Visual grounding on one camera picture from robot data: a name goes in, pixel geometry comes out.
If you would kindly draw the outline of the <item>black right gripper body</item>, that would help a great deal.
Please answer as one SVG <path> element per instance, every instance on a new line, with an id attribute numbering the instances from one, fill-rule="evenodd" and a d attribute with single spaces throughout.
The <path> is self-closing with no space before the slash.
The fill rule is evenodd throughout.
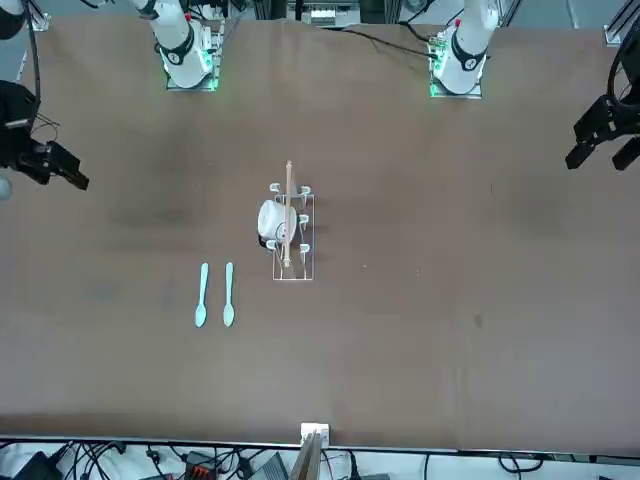
<path id="1" fill-rule="evenodd" d="M 36 97 L 24 85 L 1 82 L 1 167 L 24 171 L 36 142 L 31 129 L 37 113 Z"/>

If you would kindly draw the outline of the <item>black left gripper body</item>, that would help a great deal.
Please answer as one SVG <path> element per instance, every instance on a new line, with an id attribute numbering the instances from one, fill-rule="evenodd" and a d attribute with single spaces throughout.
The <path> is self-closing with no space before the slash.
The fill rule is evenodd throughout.
<path id="1" fill-rule="evenodd" d="M 597 146 L 639 133 L 639 106 L 609 95 L 600 96 L 574 124 L 577 144 Z"/>

